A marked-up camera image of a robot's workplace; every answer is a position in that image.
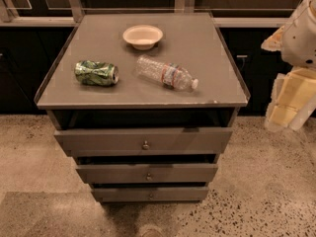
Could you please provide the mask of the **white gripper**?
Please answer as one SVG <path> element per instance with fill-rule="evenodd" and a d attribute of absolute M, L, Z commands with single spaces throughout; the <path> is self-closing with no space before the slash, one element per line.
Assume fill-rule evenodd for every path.
<path fill-rule="evenodd" d="M 291 17 L 263 41 L 261 49 L 281 51 L 282 60 L 293 67 L 279 73 L 266 111 L 265 128 L 299 130 L 316 109 L 316 19 L 311 13 Z"/>

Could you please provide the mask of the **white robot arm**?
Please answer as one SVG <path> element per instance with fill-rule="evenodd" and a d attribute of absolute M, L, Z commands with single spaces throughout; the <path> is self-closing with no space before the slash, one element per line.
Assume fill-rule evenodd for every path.
<path fill-rule="evenodd" d="M 265 128 L 299 130 L 316 108 L 316 0 L 303 0 L 261 49 L 279 51 L 281 59 L 292 66 L 275 79 Z"/>

